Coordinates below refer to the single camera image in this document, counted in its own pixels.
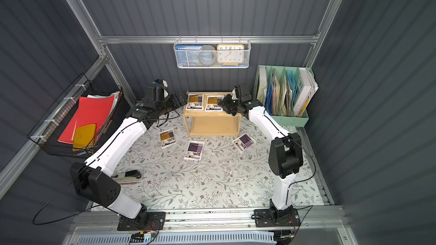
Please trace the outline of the wooden two-tier shelf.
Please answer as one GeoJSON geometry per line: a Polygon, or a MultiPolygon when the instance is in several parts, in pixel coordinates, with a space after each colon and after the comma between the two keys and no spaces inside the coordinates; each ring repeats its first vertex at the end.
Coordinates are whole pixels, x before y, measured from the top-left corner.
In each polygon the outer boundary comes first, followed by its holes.
{"type": "Polygon", "coordinates": [[[205,106],[209,95],[224,95],[227,92],[188,92],[204,94],[203,111],[187,111],[186,105],[183,108],[183,119],[190,137],[208,136],[238,136],[240,131],[242,115],[235,116],[226,112],[206,112],[205,106]]]}

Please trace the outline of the floral table mat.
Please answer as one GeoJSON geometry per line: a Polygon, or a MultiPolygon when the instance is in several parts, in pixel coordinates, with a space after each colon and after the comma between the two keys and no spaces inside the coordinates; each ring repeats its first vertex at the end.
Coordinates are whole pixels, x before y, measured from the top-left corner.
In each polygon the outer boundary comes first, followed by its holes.
{"type": "Polygon", "coordinates": [[[257,143],[243,153],[236,149],[233,137],[202,137],[202,159],[185,160],[191,138],[182,110],[177,110],[161,127],[152,126],[139,137],[115,173],[141,172],[138,183],[124,184],[122,190],[150,210],[268,206],[275,178],[268,164],[270,143],[246,119],[240,127],[240,134],[244,133],[257,143]],[[159,133],[168,129],[174,129],[177,143],[163,149],[159,133]]]}

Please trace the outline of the red folder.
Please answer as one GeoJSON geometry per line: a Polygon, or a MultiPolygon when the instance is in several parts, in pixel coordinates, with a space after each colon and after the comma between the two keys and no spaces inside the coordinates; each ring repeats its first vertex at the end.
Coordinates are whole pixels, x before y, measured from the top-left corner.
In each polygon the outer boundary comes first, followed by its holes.
{"type": "Polygon", "coordinates": [[[62,132],[58,142],[72,144],[77,127],[96,124],[96,131],[106,122],[114,106],[116,95],[80,97],[76,113],[62,132]]]}

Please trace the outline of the white thick book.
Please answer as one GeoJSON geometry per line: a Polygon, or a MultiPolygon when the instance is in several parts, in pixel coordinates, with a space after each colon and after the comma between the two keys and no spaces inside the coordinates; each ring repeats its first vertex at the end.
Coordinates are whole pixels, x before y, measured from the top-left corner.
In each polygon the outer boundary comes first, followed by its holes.
{"type": "Polygon", "coordinates": [[[296,74],[299,75],[299,79],[296,81],[293,111],[296,117],[301,117],[319,86],[308,69],[299,68],[298,70],[296,74]]]}

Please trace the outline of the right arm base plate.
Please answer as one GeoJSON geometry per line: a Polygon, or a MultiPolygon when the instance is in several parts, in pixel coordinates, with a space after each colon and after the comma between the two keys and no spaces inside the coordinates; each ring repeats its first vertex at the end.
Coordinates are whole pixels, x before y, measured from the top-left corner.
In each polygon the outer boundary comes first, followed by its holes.
{"type": "Polygon", "coordinates": [[[252,215],[252,220],[258,228],[278,227],[297,227],[301,225],[298,210],[293,206],[276,210],[273,206],[269,209],[256,209],[252,215]]]}

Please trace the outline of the purple coffee bag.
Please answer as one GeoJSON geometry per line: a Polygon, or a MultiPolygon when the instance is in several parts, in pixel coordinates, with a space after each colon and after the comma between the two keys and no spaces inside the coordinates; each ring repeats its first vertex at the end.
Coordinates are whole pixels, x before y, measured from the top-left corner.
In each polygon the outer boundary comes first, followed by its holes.
{"type": "Polygon", "coordinates": [[[256,140],[247,133],[244,133],[242,136],[234,139],[232,142],[240,153],[243,153],[246,149],[257,143],[256,140]]]}
{"type": "Polygon", "coordinates": [[[204,145],[204,142],[190,140],[184,159],[188,161],[200,161],[202,159],[204,145]]]}

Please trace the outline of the black stapler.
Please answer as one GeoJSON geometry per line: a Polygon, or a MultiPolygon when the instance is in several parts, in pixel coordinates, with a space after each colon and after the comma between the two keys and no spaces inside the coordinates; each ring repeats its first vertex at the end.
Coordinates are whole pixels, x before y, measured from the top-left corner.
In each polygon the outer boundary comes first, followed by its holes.
{"type": "Polygon", "coordinates": [[[136,184],[142,179],[142,174],[138,170],[131,170],[115,174],[111,177],[115,182],[123,184],[136,184]]]}

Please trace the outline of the green file organizer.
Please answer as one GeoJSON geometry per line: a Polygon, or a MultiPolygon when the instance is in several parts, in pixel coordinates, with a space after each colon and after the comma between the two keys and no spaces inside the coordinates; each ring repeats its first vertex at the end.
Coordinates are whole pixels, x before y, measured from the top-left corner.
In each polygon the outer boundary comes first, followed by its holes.
{"type": "MultiPolygon", "coordinates": [[[[309,120],[307,110],[304,111],[301,117],[296,117],[293,111],[296,81],[299,79],[299,75],[296,73],[299,68],[263,66],[268,73],[268,88],[264,105],[266,112],[281,126],[304,127],[309,120]]],[[[257,78],[254,83],[254,98],[256,98],[256,82],[257,78]]]]}

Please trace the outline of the grey tape roll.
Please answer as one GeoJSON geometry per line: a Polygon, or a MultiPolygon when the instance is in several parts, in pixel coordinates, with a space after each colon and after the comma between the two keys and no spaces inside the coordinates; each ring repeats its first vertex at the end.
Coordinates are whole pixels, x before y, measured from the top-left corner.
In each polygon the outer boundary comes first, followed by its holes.
{"type": "Polygon", "coordinates": [[[198,53],[198,61],[203,66],[211,66],[216,63],[216,49],[212,45],[203,45],[198,53]]]}

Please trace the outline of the yellow notebook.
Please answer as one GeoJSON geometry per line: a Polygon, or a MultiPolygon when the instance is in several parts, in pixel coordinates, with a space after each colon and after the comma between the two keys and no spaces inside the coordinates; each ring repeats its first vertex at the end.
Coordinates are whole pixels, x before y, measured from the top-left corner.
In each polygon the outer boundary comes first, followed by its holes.
{"type": "Polygon", "coordinates": [[[77,127],[73,137],[73,151],[78,152],[94,145],[94,136],[96,133],[96,124],[88,124],[77,127]]]}

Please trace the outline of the orange square clock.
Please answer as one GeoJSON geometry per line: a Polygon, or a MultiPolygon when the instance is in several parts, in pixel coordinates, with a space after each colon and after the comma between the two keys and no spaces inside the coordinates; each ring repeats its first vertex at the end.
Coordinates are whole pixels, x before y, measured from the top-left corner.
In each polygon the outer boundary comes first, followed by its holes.
{"type": "Polygon", "coordinates": [[[216,47],[217,62],[223,65],[242,64],[244,54],[244,44],[218,44],[216,47]]]}

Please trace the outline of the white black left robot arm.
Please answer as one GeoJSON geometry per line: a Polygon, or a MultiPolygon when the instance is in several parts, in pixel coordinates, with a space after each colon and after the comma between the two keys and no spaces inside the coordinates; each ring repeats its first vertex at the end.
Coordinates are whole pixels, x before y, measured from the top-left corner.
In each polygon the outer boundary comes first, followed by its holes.
{"type": "Polygon", "coordinates": [[[120,160],[136,140],[154,123],[187,104],[187,94],[168,94],[161,83],[148,86],[144,98],[126,114],[113,135],[84,163],[70,168],[72,183],[77,195],[122,215],[138,220],[145,216],[146,207],[121,190],[112,175],[120,160]]]}

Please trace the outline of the orange coffee bag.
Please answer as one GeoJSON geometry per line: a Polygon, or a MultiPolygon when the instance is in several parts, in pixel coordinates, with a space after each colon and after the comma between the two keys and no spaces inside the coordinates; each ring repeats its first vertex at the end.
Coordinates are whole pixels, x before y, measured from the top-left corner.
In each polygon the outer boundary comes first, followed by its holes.
{"type": "Polygon", "coordinates": [[[160,132],[159,138],[160,138],[160,142],[161,142],[161,147],[163,149],[177,143],[174,129],[168,129],[168,130],[165,130],[163,132],[160,132]]]}
{"type": "Polygon", "coordinates": [[[224,99],[224,95],[209,95],[205,106],[206,112],[222,112],[223,109],[219,104],[224,99]]]}
{"type": "Polygon", "coordinates": [[[188,93],[188,100],[186,104],[187,111],[203,111],[204,94],[188,93]]]}

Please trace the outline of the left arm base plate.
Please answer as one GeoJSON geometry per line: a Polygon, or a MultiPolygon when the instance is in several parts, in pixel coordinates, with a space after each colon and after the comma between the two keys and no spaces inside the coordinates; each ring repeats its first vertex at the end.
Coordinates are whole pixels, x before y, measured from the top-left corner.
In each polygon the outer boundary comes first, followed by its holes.
{"type": "Polygon", "coordinates": [[[117,231],[157,231],[162,230],[166,219],[165,212],[141,211],[136,218],[121,216],[117,231]]]}

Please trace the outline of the blue box in basket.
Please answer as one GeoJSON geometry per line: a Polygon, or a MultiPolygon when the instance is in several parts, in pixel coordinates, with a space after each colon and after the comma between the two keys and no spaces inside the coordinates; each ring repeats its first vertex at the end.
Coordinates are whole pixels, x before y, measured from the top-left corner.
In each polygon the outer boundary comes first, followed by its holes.
{"type": "Polygon", "coordinates": [[[199,65],[199,51],[203,45],[197,44],[176,44],[174,52],[176,56],[177,66],[179,68],[190,68],[199,65]]]}

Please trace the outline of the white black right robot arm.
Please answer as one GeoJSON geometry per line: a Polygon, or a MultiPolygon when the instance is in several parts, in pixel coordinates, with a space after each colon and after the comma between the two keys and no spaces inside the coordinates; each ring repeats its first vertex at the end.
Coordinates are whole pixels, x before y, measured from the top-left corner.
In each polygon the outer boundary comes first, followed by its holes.
{"type": "Polygon", "coordinates": [[[274,222],[288,218],[293,210],[290,202],[292,185],[304,163],[300,136],[282,128],[263,104],[252,97],[246,84],[235,86],[219,105],[227,114],[235,116],[239,113],[247,118],[270,141],[268,163],[275,181],[269,217],[274,222]]]}

